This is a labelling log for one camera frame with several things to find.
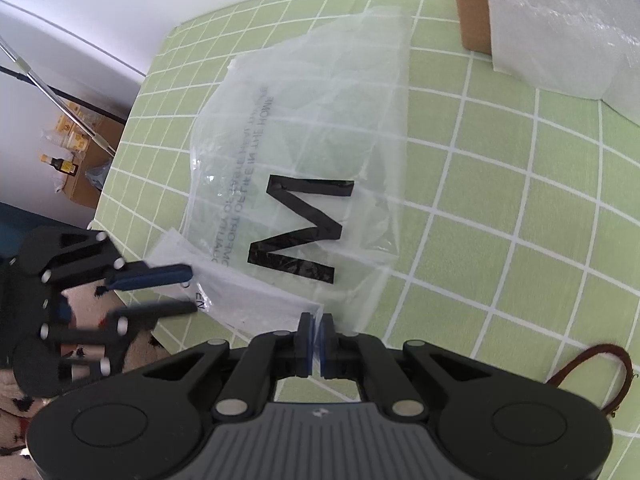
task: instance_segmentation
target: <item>green tablecloth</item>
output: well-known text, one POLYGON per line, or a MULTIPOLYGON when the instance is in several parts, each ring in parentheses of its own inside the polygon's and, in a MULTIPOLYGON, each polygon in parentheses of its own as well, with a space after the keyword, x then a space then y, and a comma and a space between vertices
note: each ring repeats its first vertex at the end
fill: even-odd
MULTIPOLYGON (((607 105, 494 73, 490 58, 462 48, 455 0, 251 0, 177 27, 136 100, 94 227, 143 258, 180 227, 190 128, 235 54, 376 5, 416 18, 402 251, 367 331, 390 346, 423 338, 536 380, 601 342, 640 363, 640 128, 607 105)), ((164 320, 156 333, 172 352, 214 336, 246 343, 203 313, 164 320)), ((603 404, 620 379, 618 363, 599 357, 563 387, 603 404)), ((356 395, 348 381, 319 378, 278 388, 280 400, 356 395)), ((601 478, 635 479, 638 384, 612 424, 601 478)))

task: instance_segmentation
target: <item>leather cord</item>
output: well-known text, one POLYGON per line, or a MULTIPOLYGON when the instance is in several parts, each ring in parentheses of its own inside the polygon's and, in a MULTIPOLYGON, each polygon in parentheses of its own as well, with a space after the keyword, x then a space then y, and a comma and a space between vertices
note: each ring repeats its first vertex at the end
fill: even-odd
POLYGON ((634 369, 631 363, 631 357, 628 352, 622 348, 622 346, 613 345, 613 344, 600 344, 593 346, 591 348, 586 349, 582 352, 578 357, 576 357, 573 361, 569 362, 567 366, 562 368, 558 373, 556 373, 553 377, 551 377, 546 384, 551 384, 552 386, 560 386, 562 381, 569 375, 572 371, 574 371, 578 366, 588 361, 592 357, 595 357, 599 354, 611 354, 620 359, 625 368, 625 382, 622 384, 620 391, 616 395, 616 397, 607 404, 602 412, 605 415, 611 415, 614 413, 622 401, 625 399, 626 394, 629 393, 629 389, 631 388, 631 381, 634 378, 634 369))

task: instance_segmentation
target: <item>dark blue surface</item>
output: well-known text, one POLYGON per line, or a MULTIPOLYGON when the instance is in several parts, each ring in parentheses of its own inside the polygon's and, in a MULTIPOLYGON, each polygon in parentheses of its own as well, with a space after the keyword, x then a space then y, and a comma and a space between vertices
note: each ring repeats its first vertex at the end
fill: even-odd
POLYGON ((66 226, 51 218, 0 202, 0 257, 7 258, 17 254, 26 234, 41 225, 66 226))

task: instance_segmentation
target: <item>yellow bottle label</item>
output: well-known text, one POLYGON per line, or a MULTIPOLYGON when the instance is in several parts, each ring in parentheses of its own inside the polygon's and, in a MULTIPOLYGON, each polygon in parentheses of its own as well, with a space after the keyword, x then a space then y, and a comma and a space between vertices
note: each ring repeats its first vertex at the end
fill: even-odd
POLYGON ((75 171, 75 165, 72 162, 65 160, 62 162, 62 165, 60 166, 60 170, 63 171, 64 173, 72 174, 75 171))
POLYGON ((72 132, 68 142, 68 148, 75 152, 85 152, 89 147, 89 141, 82 135, 72 132))

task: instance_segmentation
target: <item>black spot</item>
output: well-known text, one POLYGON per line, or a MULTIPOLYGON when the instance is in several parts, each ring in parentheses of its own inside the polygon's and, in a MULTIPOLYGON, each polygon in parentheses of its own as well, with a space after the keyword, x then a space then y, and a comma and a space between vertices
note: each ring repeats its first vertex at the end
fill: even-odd
POLYGON ((27 395, 21 399, 12 399, 12 401, 14 402, 15 407, 21 412, 28 412, 33 405, 33 398, 27 395))

